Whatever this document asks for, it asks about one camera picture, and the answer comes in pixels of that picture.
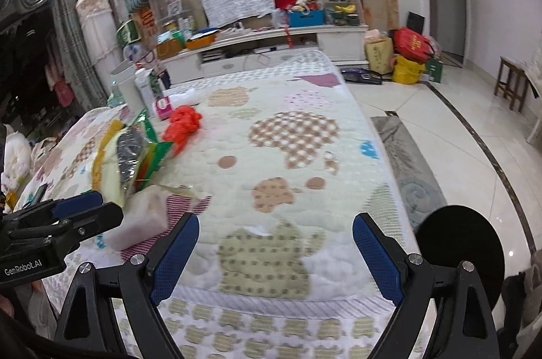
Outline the covered floor air conditioner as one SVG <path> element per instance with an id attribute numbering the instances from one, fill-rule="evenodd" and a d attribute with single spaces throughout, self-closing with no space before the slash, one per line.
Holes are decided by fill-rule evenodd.
<path id="1" fill-rule="evenodd" d="M 123 61 L 112 8 L 108 0 L 78 0 L 75 9 L 91 65 L 109 93 L 112 72 Z"/>

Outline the green snack wrapper bundle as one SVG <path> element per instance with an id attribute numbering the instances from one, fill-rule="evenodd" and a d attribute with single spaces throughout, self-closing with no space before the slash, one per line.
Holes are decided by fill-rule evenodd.
<path id="1" fill-rule="evenodd" d="M 150 183 L 172 150 L 173 144 L 159 140 L 145 110 L 129 124 L 114 119 L 97 147 L 92 189 L 106 203 L 123 207 L 132 194 Z"/>

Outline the blue storage basket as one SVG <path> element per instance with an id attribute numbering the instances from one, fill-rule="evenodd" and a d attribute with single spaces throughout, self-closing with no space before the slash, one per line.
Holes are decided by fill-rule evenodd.
<path id="1" fill-rule="evenodd" d="M 287 16 L 289 27 L 316 27 L 326 24 L 323 10 L 289 11 Z"/>

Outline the white pink lotion bottle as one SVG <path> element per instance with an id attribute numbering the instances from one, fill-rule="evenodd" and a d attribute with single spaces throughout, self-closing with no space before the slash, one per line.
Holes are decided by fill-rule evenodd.
<path id="1" fill-rule="evenodd" d="M 160 120 L 170 118 L 173 112 L 182 105 L 194 106 L 200 104 L 205 96 L 202 91 L 189 88 L 183 91 L 175 91 L 169 95 L 163 95 L 154 101 L 153 113 Z"/>

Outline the patchwork apple pattern quilt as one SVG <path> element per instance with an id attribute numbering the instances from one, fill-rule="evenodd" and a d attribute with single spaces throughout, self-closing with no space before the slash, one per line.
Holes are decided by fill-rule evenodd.
<path id="1" fill-rule="evenodd" d="M 327 58 L 194 81 L 199 130 L 151 178 L 199 239 L 158 310 L 187 358 L 366 358 L 394 307 L 357 250 L 361 212 L 413 232 L 373 123 Z"/>

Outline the dark wooden stool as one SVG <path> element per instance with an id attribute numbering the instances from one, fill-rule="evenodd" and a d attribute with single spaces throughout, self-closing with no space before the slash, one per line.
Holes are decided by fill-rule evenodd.
<path id="1" fill-rule="evenodd" d="M 525 106 L 527 90 L 530 87 L 525 73 L 525 64 L 506 57 L 500 58 L 493 94 L 502 95 L 509 101 L 509 109 L 521 113 Z"/>

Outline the white plush pillow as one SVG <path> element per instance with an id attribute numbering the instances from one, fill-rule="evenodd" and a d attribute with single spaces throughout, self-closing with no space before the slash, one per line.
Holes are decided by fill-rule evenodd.
<path id="1" fill-rule="evenodd" d="M 30 172 L 31 147 L 20 132 L 13 132 L 6 138 L 4 169 L 1 184 L 8 192 L 17 191 Z"/>

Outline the green cardboard box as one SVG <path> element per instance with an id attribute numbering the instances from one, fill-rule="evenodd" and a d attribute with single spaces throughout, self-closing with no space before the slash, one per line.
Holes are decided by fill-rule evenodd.
<path id="1" fill-rule="evenodd" d="M 443 75 L 443 63 L 438 58 L 430 58 L 426 61 L 425 71 L 429 82 L 441 83 Z"/>

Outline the black round trash bin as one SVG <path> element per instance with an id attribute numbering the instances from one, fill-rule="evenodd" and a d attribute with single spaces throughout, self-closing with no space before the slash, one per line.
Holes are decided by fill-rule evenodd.
<path id="1" fill-rule="evenodd" d="M 463 261 L 473 263 L 489 306 L 496 306 L 505 259 L 499 236 L 488 219 L 468 206 L 443 206 L 422 222 L 415 237 L 420 253 L 429 263 L 453 268 Z"/>

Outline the tan paper gift bag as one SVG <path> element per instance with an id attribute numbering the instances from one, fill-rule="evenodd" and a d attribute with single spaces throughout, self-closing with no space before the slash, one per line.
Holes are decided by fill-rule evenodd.
<path id="1" fill-rule="evenodd" d="M 394 48 L 391 38 L 385 37 L 365 45 L 369 70 L 377 74 L 393 71 Z"/>

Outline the red gift bag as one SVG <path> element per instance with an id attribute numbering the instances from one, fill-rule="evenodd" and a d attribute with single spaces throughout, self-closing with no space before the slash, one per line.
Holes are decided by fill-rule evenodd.
<path id="1" fill-rule="evenodd" d="M 435 56 L 430 40 L 407 27 L 395 30 L 392 40 L 395 51 L 409 61 L 424 64 Z"/>

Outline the white cylindrical cup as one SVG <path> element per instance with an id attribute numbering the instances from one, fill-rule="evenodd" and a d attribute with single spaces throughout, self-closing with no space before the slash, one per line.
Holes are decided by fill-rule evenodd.
<path id="1" fill-rule="evenodd" d="M 130 61 L 123 61 L 112 71 L 111 79 L 114 86 L 120 90 L 130 112 L 137 116 L 146 107 L 135 83 L 135 73 L 135 65 Z"/>

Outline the red plastic bag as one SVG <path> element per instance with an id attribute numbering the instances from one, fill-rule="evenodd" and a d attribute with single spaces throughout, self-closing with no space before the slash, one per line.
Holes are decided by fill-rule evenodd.
<path id="1" fill-rule="evenodd" d="M 172 112 L 162 139 L 172 144 L 174 155 L 181 153 L 187 146 L 190 137 L 199 130 L 201 119 L 202 115 L 190 105 L 181 105 Z"/>

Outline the orange tray on cabinet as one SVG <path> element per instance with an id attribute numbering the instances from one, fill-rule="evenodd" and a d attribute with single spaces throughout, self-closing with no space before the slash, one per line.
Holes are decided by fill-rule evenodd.
<path id="1" fill-rule="evenodd" d="M 205 32 L 196 34 L 187 40 L 187 49 L 191 49 L 193 51 L 194 49 L 209 47 L 215 41 L 216 36 L 217 32 Z"/>

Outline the white tissue pack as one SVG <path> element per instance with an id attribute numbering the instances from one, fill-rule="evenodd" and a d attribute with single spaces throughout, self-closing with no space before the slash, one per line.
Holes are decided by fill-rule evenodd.
<path id="1" fill-rule="evenodd" d="M 104 233 L 104 243 L 121 252 L 168 230 L 166 200 L 170 193 L 151 185 L 130 196 L 123 208 L 123 221 Z"/>

